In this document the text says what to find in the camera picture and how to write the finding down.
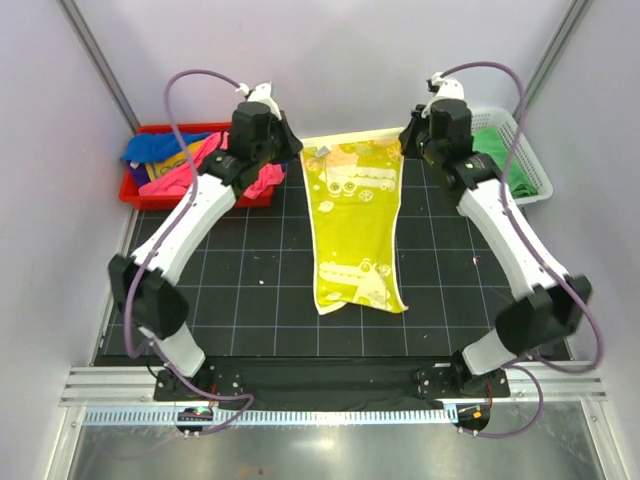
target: black mounting plate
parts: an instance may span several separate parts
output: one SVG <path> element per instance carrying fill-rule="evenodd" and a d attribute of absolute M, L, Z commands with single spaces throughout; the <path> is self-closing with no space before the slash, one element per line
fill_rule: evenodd
<path fill-rule="evenodd" d="M 497 370 L 475 390 L 457 389 L 450 357 L 208 357 L 210 389 L 220 395 L 251 393 L 255 409 L 284 411 L 381 411 L 440 408 L 439 400 L 469 403 L 510 396 L 505 372 Z M 173 375 L 158 375 L 154 400 L 201 400 Z M 235 409 L 241 402 L 225 404 Z"/>

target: pink cloth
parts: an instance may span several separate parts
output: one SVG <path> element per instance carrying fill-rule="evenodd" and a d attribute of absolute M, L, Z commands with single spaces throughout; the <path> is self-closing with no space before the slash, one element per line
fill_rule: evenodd
<path fill-rule="evenodd" d="M 200 148 L 193 155 L 196 167 L 200 166 L 204 157 L 213 152 L 216 148 L 226 148 L 227 135 L 220 143 L 221 133 L 213 133 L 209 135 Z M 267 164 L 260 170 L 258 180 L 251 185 L 245 192 L 244 196 L 255 199 L 264 192 L 269 185 L 278 185 L 284 180 L 284 172 L 280 165 Z M 191 170 L 187 162 L 174 168 L 166 175 L 143 185 L 138 189 L 138 193 L 142 196 L 159 196 L 159 195 L 184 195 L 191 185 Z"/>
<path fill-rule="evenodd" d="M 280 165 L 272 165 L 267 163 L 260 169 L 258 180 L 247 188 L 244 196 L 250 199 L 258 198 L 270 185 L 279 185 L 284 180 L 284 172 Z"/>
<path fill-rule="evenodd" d="M 196 167 L 199 167 L 204 157 L 213 152 L 216 148 L 227 146 L 227 136 L 224 136 L 220 143 L 222 133 L 212 133 L 202 141 L 202 145 L 193 155 Z M 138 193 L 145 197 L 157 195 L 184 195 L 191 185 L 191 170 L 189 163 L 185 162 L 178 168 L 174 168 L 166 175 L 161 176 L 153 182 L 149 182 L 138 189 Z"/>

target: white wall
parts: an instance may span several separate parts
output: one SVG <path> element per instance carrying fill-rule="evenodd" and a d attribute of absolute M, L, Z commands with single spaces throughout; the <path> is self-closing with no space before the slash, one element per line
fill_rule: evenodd
<path fill-rule="evenodd" d="M 129 131 L 55 1 L 0 4 L 0 64 L 0 465 L 29 480 L 97 338 Z"/>
<path fill-rule="evenodd" d="M 548 202 L 529 209 L 531 223 L 567 267 L 593 283 L 606 346 L 601 373 L 634 453 L 629 461 L 640 450 L 640 416 L 632 413 L 640 398 L 639 18 L 638 2 L 593 2 L 526 133 L 555 187 Z M 592 355 L 588 326 L 575 347 Z"/>
<path fill-rule="evenodd" d="M 187 68 L 274 82 L 298 136 L 405 125 L 431 96 L 425 79 L 496 60 L 528 80 L 570 0 L 78 0 L 140 121 L 165 123 L 158 98 Z M 464 73 L 474 106 L 515 106 L 507 78 Z M 240 97 L 183 80 L 184 121 L 226 120 Z"/>

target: yellow towel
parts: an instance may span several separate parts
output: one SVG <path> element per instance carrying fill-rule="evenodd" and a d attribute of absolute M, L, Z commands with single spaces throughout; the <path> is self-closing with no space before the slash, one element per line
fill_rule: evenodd
<path fill-rule="evenodd" d="M 305 148 L 301 161 L 318 312 L 336 311 L 347 302 L 405 311 L 394 254 L 403 165 L 397 135 L 334 144 L 324 156 L 317 152 L 315 146 Z"/>
<path fill-rule="evenodd" d="M 191 152 L 191 155 L 195 155 L 204 140 L 198 140 L 197 142 L 190 143 L 187 145 L 187 148 Z M 180 150 L 175 155 L 170 156 L 166 160 L 161 162 L 152 162 L 145 163 L 144 166 L 147 169 L 147 174 L 149 175 L 149 181 L 153 182 L 157 180 L 162 175 L 166 175 L 174 168 L 178 168 L 180 165 L 187 161 L 187 156 L 184 154 L 182 150 Z"/>

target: red plastic basket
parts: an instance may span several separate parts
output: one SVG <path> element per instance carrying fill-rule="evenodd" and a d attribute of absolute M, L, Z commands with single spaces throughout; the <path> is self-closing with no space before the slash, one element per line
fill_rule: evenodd
<path fill-rule="evenodd" d="M 181 132 L 184 133 L 203 133 L 203 132 L 220 132 L 231 127 L 230 123 L 191 123 L 178 125 Z M 140 127 L 136 133 L 169 133 L 171 127 L 169 125 L 146 125 Z M 271 205 L 271 197 L 274 188 L 269 186 L 257 198 L 251 199 L 240 197 L 235 204 L 235 208 L 248 207 L 268 207 Z M 120 185 L 120 200 L 129 203 L 137 210 L 172 210 L 182 200 L 182 195 L 158 195 L 158 196 L 142 196 L 138 193 L 138 185 L 128 170 L 125 171 Z"/>

